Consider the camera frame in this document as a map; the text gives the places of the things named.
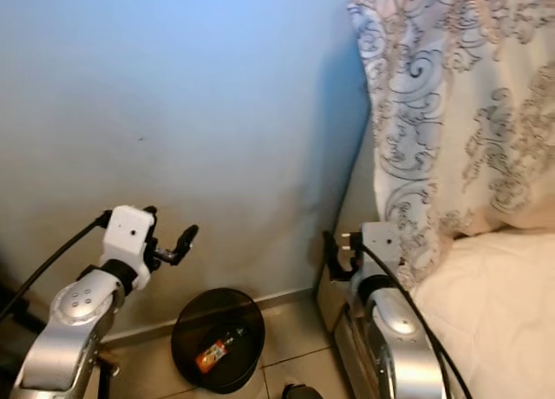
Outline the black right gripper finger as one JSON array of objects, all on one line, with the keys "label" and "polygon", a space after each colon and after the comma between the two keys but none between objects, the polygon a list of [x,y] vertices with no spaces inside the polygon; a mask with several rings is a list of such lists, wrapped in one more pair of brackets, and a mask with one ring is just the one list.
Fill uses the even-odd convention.
[{"label": "black right gripper finger", "polygon": [[337,281],[341,279],[341,265],[338,263],[338,245],[336,237],[332,232],[322,232],[323,240],[323,264],[325,271],[328,272],[329,281]]}]

